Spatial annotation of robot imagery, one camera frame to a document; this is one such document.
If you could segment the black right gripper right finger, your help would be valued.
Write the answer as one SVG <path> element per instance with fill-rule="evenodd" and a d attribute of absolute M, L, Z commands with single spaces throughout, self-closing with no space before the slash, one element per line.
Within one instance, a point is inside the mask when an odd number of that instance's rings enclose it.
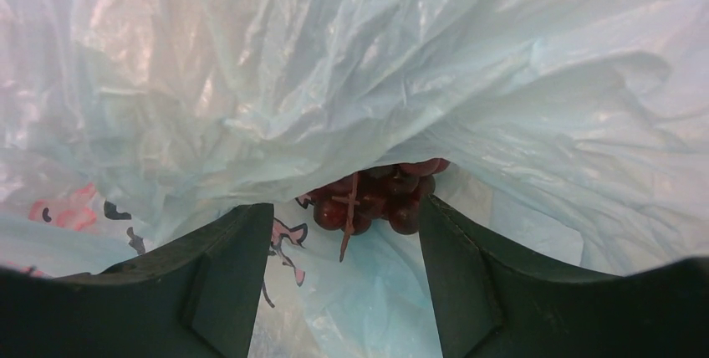
<path fill-rule="evenodd" d="M 705 357 L 708 260 L 631 276 L 537 253 L 437 197 L 420 240 L 445 357 Z"/>

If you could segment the light blue plastic bag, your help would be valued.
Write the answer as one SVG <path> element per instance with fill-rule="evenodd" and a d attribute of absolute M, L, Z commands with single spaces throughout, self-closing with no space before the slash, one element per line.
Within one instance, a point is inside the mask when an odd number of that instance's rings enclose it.
<path fill-rule="evenodd" d="M 428 197 L 550 258 L 708 260 L 708 0 L 1 0 L 1 272 L 269 203 L 245 357 L 445 357 L 420 231 L 340 261 L 298 203 L 433 158 Z"/>

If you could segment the red fake grape bunch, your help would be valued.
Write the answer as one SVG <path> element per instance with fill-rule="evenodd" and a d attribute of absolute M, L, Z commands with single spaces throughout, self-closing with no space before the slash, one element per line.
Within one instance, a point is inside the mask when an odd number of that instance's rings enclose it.
<path fill-rule="evenodd" d="M 314 221 L 322 229 L 343 233 L 342 261 L 350 239 L 368 231 L 376 220 L 387 221 L 401 235 L 418 233 L 421 200 L 434 193 L 435 175 L 449 166 L 443 158 L 375 166 L 316 188 L 298 203 L 314 209 Z"/>

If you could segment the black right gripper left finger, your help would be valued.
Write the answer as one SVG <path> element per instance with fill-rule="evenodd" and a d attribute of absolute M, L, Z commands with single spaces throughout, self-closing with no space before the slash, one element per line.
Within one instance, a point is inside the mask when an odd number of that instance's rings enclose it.
<path fill-rule="evenodd" d="M 1 272 L 4 357 L 245 357 L 272 236 L 269 203 L 101 274 Z"/>

